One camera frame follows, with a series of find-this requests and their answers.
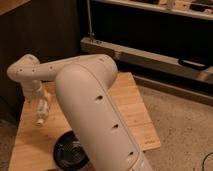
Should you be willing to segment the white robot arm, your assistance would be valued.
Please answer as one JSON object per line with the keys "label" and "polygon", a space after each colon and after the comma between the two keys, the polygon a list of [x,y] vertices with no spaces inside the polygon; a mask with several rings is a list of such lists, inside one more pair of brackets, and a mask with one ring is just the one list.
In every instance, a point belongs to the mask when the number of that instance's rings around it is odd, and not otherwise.
{"label": "white robot arm", "polygon": [[153,171],[109,95],[117,73],[106,54],[47,63],[26,54],[7,69],[27,98],[42,94],[43,81],[55,83],[59,106],[95,171]]}

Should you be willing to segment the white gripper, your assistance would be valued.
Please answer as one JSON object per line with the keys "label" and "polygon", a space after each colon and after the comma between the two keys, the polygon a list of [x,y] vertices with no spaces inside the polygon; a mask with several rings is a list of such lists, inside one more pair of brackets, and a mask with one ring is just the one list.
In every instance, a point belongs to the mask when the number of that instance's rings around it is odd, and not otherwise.
{"label": "white gripper", "polygon": [[34,90],[28,90],[25,95],[25,98],[28,101],[31,100],[31,102],[30,102],[31,105],[35,105],[37,102],[36,98],[41,98],[41,97],[43,100],[50,102],[50,94],[49,93],[44,94],[44,89],[42,86],[40,86],[39,88],[34,89]]}

